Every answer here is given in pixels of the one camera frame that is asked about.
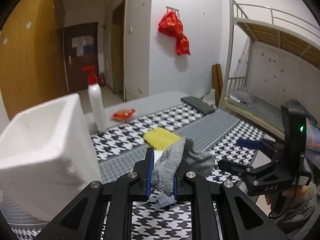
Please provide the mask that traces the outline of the right hand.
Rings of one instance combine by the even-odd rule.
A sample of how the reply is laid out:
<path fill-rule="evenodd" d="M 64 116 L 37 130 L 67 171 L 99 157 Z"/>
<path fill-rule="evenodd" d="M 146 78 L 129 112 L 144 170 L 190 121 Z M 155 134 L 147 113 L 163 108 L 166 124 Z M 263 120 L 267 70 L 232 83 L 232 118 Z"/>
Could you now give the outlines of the right hand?
<path fill-rule="evenodd" d="M 309 194 L 308 186 L 292 186 L 291 188 L 282 191 L 283 197 L 294 198 L 295 203 L 302 203 Z"/>

